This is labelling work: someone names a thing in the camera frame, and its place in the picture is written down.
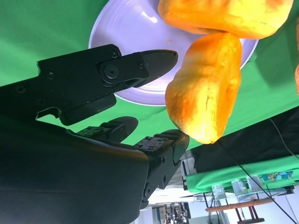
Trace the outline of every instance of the table leg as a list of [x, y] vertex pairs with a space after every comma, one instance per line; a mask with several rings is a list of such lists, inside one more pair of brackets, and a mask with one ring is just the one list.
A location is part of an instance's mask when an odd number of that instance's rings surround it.
[[253, 210], [253, 213], [254, 213], [254, 214], [255, 214], [255, 216], [256, 216], [256, 219], [258, 219], [257, 212], [256, 212], [256, 209], [255, 209], [255, 207], [254, 207], [254, 206], [252, 206], [252, 210]]
[[250, 215], [251, 215], [252, 220], [255, 220], [254, 215], [253, 215], [253, 212], [252, 212], [252, 208], [251, 208], [251, 206], [249, 206], [248, 208], [249, 208], [249, 211], [250, 211]]
[[238, 218], [239, 218], [239, 221], [241, 222], [241, 221], [242, 221], [242, 219], [241, 219], [241, 216], [240, 216], [239, 210], [238, 210], [238, 209], [235, 209], [235, 211], [237, 212], [237, 216], [238, 216]]

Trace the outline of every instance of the bolt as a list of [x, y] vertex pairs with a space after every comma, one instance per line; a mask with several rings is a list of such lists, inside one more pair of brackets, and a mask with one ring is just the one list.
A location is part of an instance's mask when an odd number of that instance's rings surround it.
[[111, 50], [110, 55], [112, 58], [117, 58], [118, 57], [118, 52], [116, 50]]
[[46, 105], [46, 101], [44, 99], [38, 99], [36, 101], [37, 105], [39, 106], [45, 106]]
[[56, 78], [55, 70], [51, 69], [48, 73], [48, 79], [54, 79]]
[[104, 68], [104, 73], [109, 79], [115, 79], [119, 72], [116, 66], [109, 64]]
[[143, 63], [143, 62], [139, 62], [139, 63], [138, 63], [138, 66], [139, 66], [139, 68], [141, 68], [141, 69], [144, 69], [144, 68], [145, 68], [145, 66], [144, 66], [144, 63]]
[[26, 91], [25, 87], [24, 86], [21, 86], [21, 85], [18, 85], [16, 88], [15, 88], [16, 92], [19, 93], [19, 94], [22, 94]]

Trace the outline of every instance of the green backdrop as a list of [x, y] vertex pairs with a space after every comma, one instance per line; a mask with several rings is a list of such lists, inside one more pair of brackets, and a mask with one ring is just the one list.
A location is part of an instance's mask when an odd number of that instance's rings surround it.
[[[86, 49], [93, 24], [105, 3], [106, 0], [1, 0], [0, 85], [37, 76], [39, 60]], [[299, 1], [295, 0], [287, 23], [275, 35], [260, 41], [242, 69], [242, 85], [225, 134], [299, 105], [294, 85], [298, 8]], [[124, 142], [128, 144], [175, 128], [165, 107], [117, 99], [115, 107], [70, 129], [79, 131], [121, 116], [139, 120], [138, 128]], [[50, 116], [42, 120], [61, 125]], [[192, 140], [189, 148], [197, 145]]]

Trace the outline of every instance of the green cloth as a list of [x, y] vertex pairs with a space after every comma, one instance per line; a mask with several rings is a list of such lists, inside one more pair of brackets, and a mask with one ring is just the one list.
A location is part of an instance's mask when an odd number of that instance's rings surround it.
[[[299, 161], [295, 156], [287, 156], [270, 161], [244, 164], [242, 166], [251, 176], [285, 172], [290, 170], [294, 172], [290, 180], [283, 180], [279, 178], [277, 182], [262, 181], [263, 186], [268, 185], [270, 189], [299, 184], [298, 182], [295, 182], [295, 180], [299, 180]], [[186, 177], [186, 180], [188, 190], [190, 192], [211, 192], [212, 186], [216, 184], [223, 184], [227, 192], [232, 192], [231, 181], [245, 179], [246, 177], [246, 173], [239, 166], [236, 166], [189, 175]]]
[[[105, 3], [106, 0], [1, 0], [0, 85], [37, 76], [36, 61], [86, 49], [93, 24]], [[261, 40], [242, 69], [242, 85], [225, 134], [299, 105], [294, 86], [298, 7], [296, 0], [286, 25], [272, 37]], [[124, 141], [128, 144], [176, 129], [165, 107], [135, 105], [121, 99], [113, 108], [69, 128], [79, 131], [121, 116], [139, 120], [138, 128]], [[52, 116], [41, 120], [61, 125]], [[189, 148], [198, 145], [192, 140]]]

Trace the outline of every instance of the plate rim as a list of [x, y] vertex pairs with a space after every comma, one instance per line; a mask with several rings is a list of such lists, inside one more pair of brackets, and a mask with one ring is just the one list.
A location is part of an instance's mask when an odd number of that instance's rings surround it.
[[[105, 11], [108, 10], [108, 8], [112, 5], [112, 0], [109, 0], [106, 5], [102, 8], [102, 10], [100, 11], [96, 21], [94, 22], [93, 24], [93, 28], [91, 30], [91, 33], [90, 33], [90, 36], [89, 36], [89, 41], [88, 41], [88, 48], [92, 48], [92, 41], [93, 41], [93, 37], [94, 37], [94, 34], [95, 34], [95, 31], [99, 25], [99, 22], [101, 20], [101, 18], [103, 17], [103, 15], [105, 14]], [[247, 62], [249, 61], [249, 59], [251, 58], [251, 56], [253, 55], [254, 51], [256, 50], [256, 47], [257, 47], [257, 44], [259, 42], [258, 39], [246, 39], [246, 40], [249, 40], [253, 45], [253, 48], [251, 50], [251, 52], [248, 54], [248, 57], [247, 59], [245, 60], [245, 62], [241, 65], [240, 67], [240, 70], [247, 64]], [[158, 106], [166, 106], [166, 104], [157, 104], [157, 105], [153, 105], [153, 104], [141, 104], [141, 103], [137, 103], [137, 102], [134, 102], [134, 101], [131, 101], [129, 99], [126, 99], [126, 98], [123, 98], [121, 96], [119, 96], [117, 93], [114, 93], [115, 96], [117, 96], [118, 98], [122, 99], [122, 100], [125, 100], [127, 102], [130, 102], [130, 103], [133, 103], [133, 104], [137, 104], [137, 105], [143, 105], [143, 106], [154, 106], [154, 107], [158, 107]]]

